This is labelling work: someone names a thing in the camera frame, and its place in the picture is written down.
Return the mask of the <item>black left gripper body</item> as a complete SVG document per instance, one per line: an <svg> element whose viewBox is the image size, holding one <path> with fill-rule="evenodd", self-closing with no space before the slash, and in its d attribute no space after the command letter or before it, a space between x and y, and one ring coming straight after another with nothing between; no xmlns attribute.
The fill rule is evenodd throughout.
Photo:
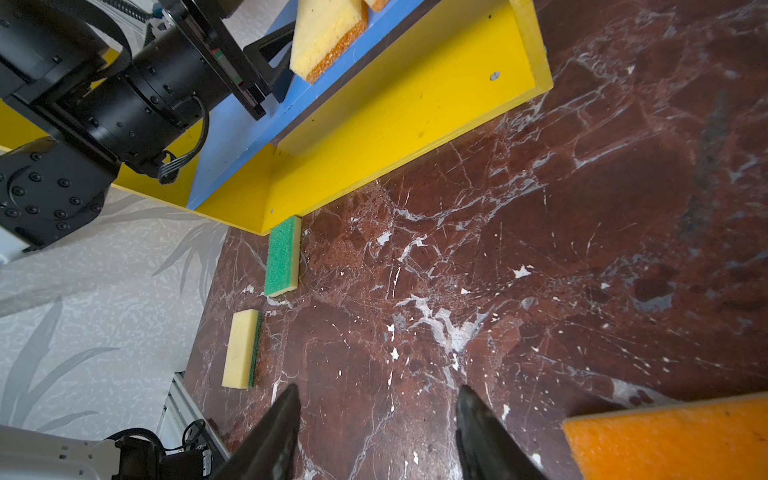
<svg viewBox="0 0 768 480"><path fill-rule="evenodd" d="M137 54L137 94L167 120L200 119L233 95L251 117L266 115L270 36L240 48L223 20L239 1L161 1L169 30Z"/></svg>

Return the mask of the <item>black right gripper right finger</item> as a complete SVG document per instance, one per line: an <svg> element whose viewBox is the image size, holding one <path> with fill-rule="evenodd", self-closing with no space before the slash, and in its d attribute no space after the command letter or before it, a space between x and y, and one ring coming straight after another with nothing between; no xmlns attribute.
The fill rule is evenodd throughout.
<svg viewBox="0 0 768 480"><path fill-rule="evenodd" d="M456 446L464 479L546 479L468 385L455 404Z"/></svg>

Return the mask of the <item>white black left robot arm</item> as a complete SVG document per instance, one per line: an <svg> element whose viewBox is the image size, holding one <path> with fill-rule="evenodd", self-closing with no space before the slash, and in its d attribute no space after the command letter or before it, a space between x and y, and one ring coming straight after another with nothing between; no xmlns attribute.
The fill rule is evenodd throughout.
<svg viewBox="0 0 768 480"><path fill-rule="evenodd" d="M230 92L256 120L269 96L282 102L292 73L295 22L238 48L222 24L242 1L161 1L173 25L134 58L121 27L90 1L1 1L1 100L48 133L1 155L1 265L43 249L92 222L122 164L169 184L202 150L210 110ZM107 64L107 45L119 43ZM192 150L167 147L198 120ZM158 437L140 428L102 441L76 441L10 426L31 406L3 401L1 478L204 478L202 454L166 456ZM289 385L213 479L290 479L301 404Z"/></svg>

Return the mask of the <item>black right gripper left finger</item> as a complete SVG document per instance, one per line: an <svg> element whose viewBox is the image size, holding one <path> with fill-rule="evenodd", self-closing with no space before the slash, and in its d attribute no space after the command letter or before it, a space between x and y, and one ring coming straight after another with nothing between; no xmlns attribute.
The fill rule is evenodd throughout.
<svg viewBox="0 0 768 480"><path fill-rule="evenodd" d="M292 479L301 402L289 384L213 479Z"/></svg>

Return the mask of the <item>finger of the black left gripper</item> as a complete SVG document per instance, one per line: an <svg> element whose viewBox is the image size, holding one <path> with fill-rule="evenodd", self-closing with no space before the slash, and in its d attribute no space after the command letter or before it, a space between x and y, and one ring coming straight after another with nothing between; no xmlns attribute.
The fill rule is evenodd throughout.
<svg viewBox="0 0 768 480"><path fill-rule="evenodd" d="M255 69L256 85L262 95L272 95L277 102L285 100L294 76L290 69L294 30L295 23L290 22L247 45L243 50Z"/></svg>

